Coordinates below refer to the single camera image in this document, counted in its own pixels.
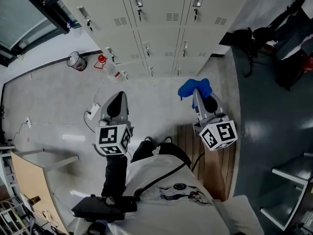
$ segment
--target window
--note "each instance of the window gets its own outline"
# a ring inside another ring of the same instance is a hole
[[[18,55],[67,34],[67,22],[80,27],[60,0],[0,0],[0,64],[7,67]]]

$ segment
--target wooden tabletop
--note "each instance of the wooden tabletop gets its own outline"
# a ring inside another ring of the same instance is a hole
[[[20,191],[27,198],[40,197],[40,201],[33,205],[35,215],[45,218],[43,211],[51,214],[52,226],[57,227],[61,232],[68,234],[61,217],[56,209],[54,199],[51,197],[52,192],[49,190],[44,169],[40,166],[21,158],[11,152],[12,162]]]

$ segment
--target plastic bottle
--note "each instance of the plastic bottle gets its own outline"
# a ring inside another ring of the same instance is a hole
[[[114,82],[121,82],[124,79],[122,74],[115,67],[115,64],[107,59],[107,57],[105,57],[104,55],[98,56],[98,62],[94,65],[94,67],[97,69],[101,69],[105,77]]]

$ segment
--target white wall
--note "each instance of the white wall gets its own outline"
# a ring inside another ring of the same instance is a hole
[[[228,32],[268,26],[295,0],[247,0]]]
[[[28,51],[22,60],[15,60],[9,67],[0,67],[0,87],[25,72],[41,65],[68,57],[73,51],[79,53],[99,50],[100,48],[82,29],[75,29],[77,34],[70,32],[59,35]]]

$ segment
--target black sleeve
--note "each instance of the black sleeve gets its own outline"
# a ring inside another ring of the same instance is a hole
[[[107,156],[106,181],[103,184],[101,196],[121,196],[125,190],[127,157]]]

